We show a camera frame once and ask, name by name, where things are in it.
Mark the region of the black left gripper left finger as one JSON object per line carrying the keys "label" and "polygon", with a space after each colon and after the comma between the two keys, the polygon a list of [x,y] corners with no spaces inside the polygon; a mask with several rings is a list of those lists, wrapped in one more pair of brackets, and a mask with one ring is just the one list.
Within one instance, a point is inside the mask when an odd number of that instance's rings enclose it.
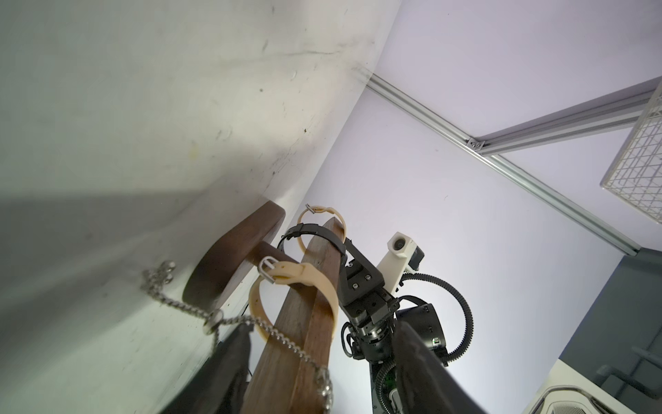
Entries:
{"label": "black left gripper left finger", "polygon": [[161,411],[176,414],[239,413],[248,389],[252,331],[253,328],[246,324],[236,327]]}

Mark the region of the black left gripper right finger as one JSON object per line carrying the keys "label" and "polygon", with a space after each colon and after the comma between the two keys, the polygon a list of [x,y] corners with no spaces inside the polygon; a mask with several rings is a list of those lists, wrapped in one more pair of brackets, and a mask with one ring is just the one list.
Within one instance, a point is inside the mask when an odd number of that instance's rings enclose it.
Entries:
{"label": "black left gripper right finger", "polygon": [[393,336],[398,393],[405,413],[482,413],[407,323]]}

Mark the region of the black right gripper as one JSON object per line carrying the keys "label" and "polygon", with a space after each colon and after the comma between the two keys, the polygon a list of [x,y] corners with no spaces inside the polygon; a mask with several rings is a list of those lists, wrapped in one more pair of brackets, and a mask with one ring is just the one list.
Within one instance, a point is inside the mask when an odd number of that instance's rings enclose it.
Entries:
{"label": "black right gripper", "polygon": [[399,300],[384,287],[383,274],[353,245],[351,239],[344,242],[346,252],[353,260],[343,269],[339,280],[338,296],[341,309],[348,317],[347,326],[341,330],[341,338],[376,344],[389,336],[391,322]]}

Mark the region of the wooden watch stand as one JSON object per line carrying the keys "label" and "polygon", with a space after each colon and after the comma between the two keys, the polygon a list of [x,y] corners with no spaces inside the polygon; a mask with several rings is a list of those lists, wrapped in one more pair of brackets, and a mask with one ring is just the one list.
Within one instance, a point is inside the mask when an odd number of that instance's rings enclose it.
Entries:
{"label": "wooden watch stand", "polygon": [[[285,218],[282,207],[265,202],[221,236],[198,262],[183,300],[212,311],[229,300],[265,256],[287,260],[272,246]],[[328,413],[333,385],[328,369],[332,317],[322,295],[315,301],[288,292],[245,394],[243,413]]]}

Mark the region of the black wrist watch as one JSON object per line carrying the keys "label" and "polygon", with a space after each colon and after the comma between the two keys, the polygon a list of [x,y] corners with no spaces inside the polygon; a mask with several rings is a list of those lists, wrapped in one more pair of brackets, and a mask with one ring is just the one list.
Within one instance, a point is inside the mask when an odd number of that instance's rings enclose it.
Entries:
{"label": "black wrist watch", "polygon": [[347,254],[346,247],[341,241],[339,236],[336,236],[330,229],[326,229],[319,224],[297,224],[289,228],[286,233],[281,237],[277,249],[284,252],[284,243],[293,238],[300,238],[301,236],[315,236],[320,237],[329,242],[340,254],[345,256]]}

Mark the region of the beige wrist watch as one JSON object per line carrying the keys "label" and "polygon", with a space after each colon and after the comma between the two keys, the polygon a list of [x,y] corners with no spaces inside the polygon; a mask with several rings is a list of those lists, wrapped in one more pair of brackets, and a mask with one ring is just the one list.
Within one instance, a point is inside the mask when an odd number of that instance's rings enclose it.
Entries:
{"label": "beige wrist watch", "polygon": [[310,263],[287,262],[272,256],[262,258],[257,268],[260,276],[250,288],[248,304],[251,315],[265,323],[265,328],[257,329],[265,342],[270,336],[267,329],[273,328],[273,323],[265,313],[261,298],[260,286],[263,281],[276,286],[287,286],[289,293],[294,292],[299,297],[311,298],[312,301],[315,301],[319,294],[322,295],[332,317],[330,333],[335,333],[339,317],[339,298],[336,287],[324,273]]}
{"label": "beige wrist watch", "polygon": [[348,236],[348,225],[345,217],[336,210],[334,207],[324,206],[324,205],[315,205],[315,204],[305,204],[303,210],[298,215],[296,224],[303,223],[317,223],[321,224],[325,219],[333,218],[341,226],[341,241],[346,241]]}

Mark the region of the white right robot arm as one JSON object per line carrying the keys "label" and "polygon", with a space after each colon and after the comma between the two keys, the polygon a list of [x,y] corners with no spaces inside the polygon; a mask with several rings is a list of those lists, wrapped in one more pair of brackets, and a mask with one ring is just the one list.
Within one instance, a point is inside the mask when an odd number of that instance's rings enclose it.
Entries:
{"label": "white right robot arm", "polygon": [[[348,320],[341,328],[341,346],[346,357],[369,364],[372,411],[402,413],[396,385],[393,336],[402,323],[422,340],[443,366],[465,355],[474,333],[474,318],[464,296],[448,282],[419,271],[425,257],[408,236],[396,233],[387,243],[387,253],[375,265],[348,238],[344,241],[338,286],[341,310]],[[465,328],[460,344],[448,350],[446,336],[434,305],[413,295],[398,296],[406,281],[438,286],[460,305]]]}

